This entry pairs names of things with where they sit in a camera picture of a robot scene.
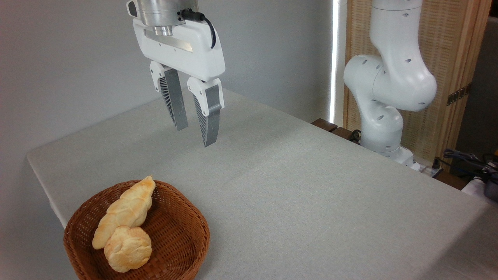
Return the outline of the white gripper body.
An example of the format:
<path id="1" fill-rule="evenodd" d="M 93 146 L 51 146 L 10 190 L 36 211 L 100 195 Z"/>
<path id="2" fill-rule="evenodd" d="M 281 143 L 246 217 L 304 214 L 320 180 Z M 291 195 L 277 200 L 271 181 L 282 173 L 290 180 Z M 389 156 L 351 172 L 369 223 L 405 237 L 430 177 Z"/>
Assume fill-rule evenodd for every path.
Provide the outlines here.
<path id="1" fill-rule="evenodd" d="M 135 35 L 144 56 L 202 81 L 212 81 L 225 70 L 222 46 L 212 46 L 212 34 L 206 23 L 186 21 L 173 27 L 168 37 L 156 35 L 139 19 L 132 21 Z"/>

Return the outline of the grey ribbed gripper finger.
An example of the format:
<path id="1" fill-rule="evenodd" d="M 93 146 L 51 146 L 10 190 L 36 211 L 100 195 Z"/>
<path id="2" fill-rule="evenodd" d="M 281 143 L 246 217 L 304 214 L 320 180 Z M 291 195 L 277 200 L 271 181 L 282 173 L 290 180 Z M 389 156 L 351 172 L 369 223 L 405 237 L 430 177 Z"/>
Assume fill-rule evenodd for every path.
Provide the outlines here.
<path id="1" fill-rule="evenodd" d="M 156 61 L 150 63 L 149 69 L 154 87 L 162 95 L 175 128 L 178 131 L 185 129 L 188 120 L 178 71 Z"/>
<path id="2" fill-rule="evenodd" d="M 224 108 L 221 80 L 203 82 L 190 77 L 187 86 L 194 97 L 204 147 L 216 142 L 219 132 L 219 114 Z"/>

